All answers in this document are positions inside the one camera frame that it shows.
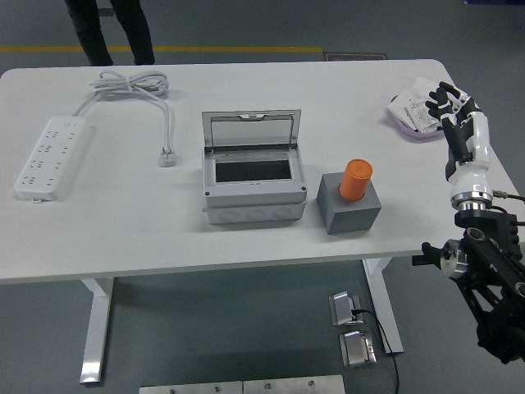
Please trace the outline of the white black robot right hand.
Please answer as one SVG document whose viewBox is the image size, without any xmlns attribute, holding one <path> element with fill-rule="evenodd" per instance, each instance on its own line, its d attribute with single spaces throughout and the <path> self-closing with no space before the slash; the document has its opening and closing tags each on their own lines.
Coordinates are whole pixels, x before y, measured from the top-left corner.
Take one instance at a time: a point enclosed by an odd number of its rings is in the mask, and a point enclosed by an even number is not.
<svg viewBox="0 0 525 394">
<path fill-rule="evenodd" d="M 429 93 L 426 107 L 439 122 L 449 145 L 445 179 L 451 184 L 455 208 L 468 201 L 490 205 L 492 189 L 487 180 L 490 167 L 488 119 L 466 92 L 444 81 Z"/>
</svg>

